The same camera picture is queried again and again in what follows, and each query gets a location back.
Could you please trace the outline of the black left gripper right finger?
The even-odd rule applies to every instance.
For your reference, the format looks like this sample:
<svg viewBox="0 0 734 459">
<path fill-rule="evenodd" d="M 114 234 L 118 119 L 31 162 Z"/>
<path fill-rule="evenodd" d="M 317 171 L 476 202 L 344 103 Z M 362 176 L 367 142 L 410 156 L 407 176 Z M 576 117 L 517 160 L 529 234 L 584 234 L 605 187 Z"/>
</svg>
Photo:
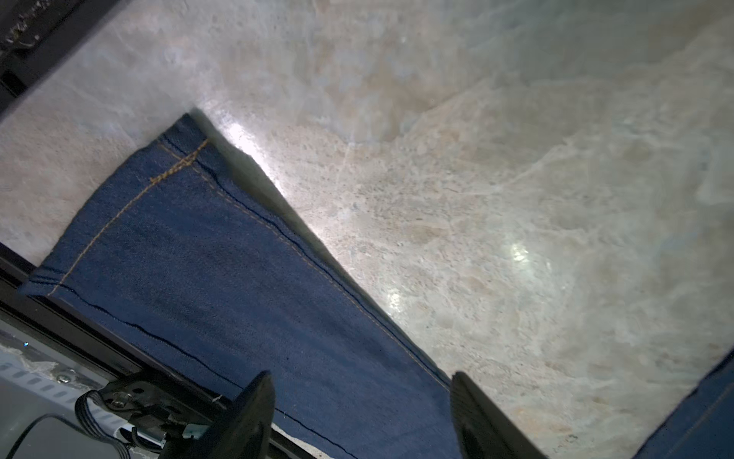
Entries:
<svg viewBox="0 0 734 459">
<path fill-rule="evenodd" d="M 547 458 L 464 372 L 452 376 L 450 409 L 464 459 Z"/>
</svg>

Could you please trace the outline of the dark blue denim trousers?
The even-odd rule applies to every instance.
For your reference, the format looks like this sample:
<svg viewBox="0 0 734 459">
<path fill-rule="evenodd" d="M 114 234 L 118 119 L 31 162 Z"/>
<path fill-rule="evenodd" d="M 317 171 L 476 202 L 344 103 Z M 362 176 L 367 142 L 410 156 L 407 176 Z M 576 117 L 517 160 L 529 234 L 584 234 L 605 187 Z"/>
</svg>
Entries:
<svg viewBox="0 0 734 459">
<path fill-rule="evenodd" d="M 92 195 L 23 284 L 218 395 L 263 371 L 275 424 L 334 458 L 456 458 L 447 376 L 183 116 Z"/>
</svg>

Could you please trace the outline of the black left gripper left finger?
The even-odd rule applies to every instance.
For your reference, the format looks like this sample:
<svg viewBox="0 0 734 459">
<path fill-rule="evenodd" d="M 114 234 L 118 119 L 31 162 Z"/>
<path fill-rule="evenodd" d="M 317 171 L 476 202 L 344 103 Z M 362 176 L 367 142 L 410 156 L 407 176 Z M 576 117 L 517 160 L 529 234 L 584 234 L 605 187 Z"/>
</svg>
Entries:
<svg viewBox="0 0 734 459">
<path fill-rule="evenodd" d="M 161 458 L 265 458 L 271 438 L 275 390 L 269 371 L 258 374 L 198 440 L 174 440 Z"/>
</svg>

